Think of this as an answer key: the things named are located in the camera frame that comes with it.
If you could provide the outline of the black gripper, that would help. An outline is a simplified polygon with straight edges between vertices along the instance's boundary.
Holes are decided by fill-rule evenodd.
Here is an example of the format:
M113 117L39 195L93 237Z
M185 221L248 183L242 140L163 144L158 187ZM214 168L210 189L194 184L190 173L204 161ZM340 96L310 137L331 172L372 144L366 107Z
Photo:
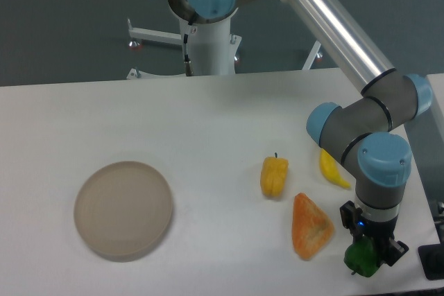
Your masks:
M363 236L377 242L378 266L386 264L392 267L409 251L405 243L394 239L399 208L398 205L390 209L375 209L347 201L339 209L342 225L352 235L353 244Z

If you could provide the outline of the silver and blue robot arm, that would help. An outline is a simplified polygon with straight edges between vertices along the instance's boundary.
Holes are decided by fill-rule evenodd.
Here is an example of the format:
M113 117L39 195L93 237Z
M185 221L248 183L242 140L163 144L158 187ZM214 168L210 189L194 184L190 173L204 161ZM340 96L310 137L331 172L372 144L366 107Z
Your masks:
M187 76L234 73L236 38L230 20L254 0L168 0L180 21L178 43ZM408 250L394 237L411 174L412 151L393 130L429 109L433 92L418 75L401 75L338 0L280 0L307 25L361 99L348 107L319 105L306 129L356 180L355 200L341 209L353 237L344 261L394 265Z

